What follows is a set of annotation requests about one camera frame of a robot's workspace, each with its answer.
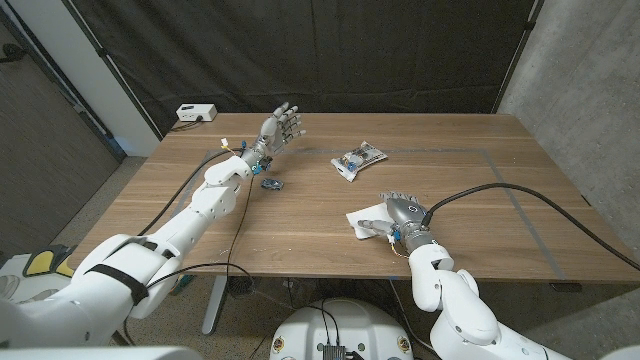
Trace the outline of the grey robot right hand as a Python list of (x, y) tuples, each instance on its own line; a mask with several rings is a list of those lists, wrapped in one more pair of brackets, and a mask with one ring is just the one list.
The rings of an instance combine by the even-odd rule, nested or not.
[(402, 242), (409, 254), (418, 247), (438, 242), (431, 232), (422, 224), (427, 210), (418, 199), (400, 192), (381, 193), (383, 200), (383, 219), (381, 215), (371, 215), (356, 220), (356, 228), (368, 230), (375, 235), (384, 235), (395, 244)]

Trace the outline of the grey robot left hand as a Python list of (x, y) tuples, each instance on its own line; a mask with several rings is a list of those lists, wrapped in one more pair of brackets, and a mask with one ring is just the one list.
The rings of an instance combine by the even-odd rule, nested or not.
[(300, 118), (298, 107), (285, 102), (263, 122), (254, 143), (241, 155), (254, 173), (266, 170), (286, 145), (306, 133), (300, 129)]

